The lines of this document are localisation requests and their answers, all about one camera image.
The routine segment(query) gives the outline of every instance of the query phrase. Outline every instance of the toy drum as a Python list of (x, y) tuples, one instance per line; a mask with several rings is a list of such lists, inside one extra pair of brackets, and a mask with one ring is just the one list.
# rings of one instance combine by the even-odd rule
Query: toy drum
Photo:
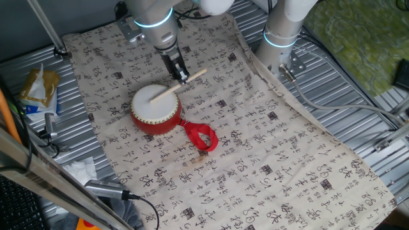
[(136, 92), (131, 103), (131, 118), (143, 132), (151, 135), (165, 134), (180, 122), (181, 104), (176, 93), (149, 103), (149, 100), (167, 89), (166, 86), (152, 84)]

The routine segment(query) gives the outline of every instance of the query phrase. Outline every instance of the red loop handle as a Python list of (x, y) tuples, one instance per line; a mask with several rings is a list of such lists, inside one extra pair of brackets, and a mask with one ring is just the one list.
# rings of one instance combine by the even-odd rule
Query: red loop handle
[[(219, 140), (216, 133), (208, 125), (186, 122), (183, 119), (180, 120), (179, 125), (185, 128), (187, 137), (199, 150), (213, 151), (217, 147)], [(207, 146), (207, 144), (200, 138), (199, 133), (210, 137), (210, 146)]]

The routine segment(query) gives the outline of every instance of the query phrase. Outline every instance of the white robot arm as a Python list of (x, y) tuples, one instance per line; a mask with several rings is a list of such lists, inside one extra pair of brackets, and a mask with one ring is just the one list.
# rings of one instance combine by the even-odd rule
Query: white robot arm
[[(143, 34), (143, 38), (160, 53), (173, 78), (184, 84), (189, 72), (179, 50), (178, 24), (173, 15), (173, 6), (181, 1), (125, 0), (128, 10)], [(230, 8), (234, 0), (194, 0), (193, 2), (209, 15), (220, 15)]]
[(291, 64), (291, 50), (304, 19), (317, 0), (278, 0), (268, 15), (257, 58), (278, 75), (281, 64)]

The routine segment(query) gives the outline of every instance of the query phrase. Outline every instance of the keyboard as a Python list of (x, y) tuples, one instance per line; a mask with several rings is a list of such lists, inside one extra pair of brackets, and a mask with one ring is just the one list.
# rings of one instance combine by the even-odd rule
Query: keyboard
[(37, 195), (4, 176), (0, 176), (0, 223), (4, 230), (49, 229)]

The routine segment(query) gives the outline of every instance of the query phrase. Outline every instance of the drumstick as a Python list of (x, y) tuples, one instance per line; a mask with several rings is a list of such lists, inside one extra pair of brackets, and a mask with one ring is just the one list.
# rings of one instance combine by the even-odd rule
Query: drumstick
[[(204, 74), (207, 72), (207, 69), (204, 68), (202, 70), (200, 70), (199, 72), (195, 73), (194, 75), (191, 75), (186, 82), (190, 82), (191, 80), (195, 79), (196, 77), (199, 77), (200, 75)], [(173, 91), (179, 89), (181, 87), (181, 84), (177, 84), (169, 89), (167, 89), (166, 91), (164, 91), (163, 93), (157, 95), (156, 97), (152, 98), (149, 103), (155, 102), (156, 100), (159, 100), (160, 98), (172, 93)]]

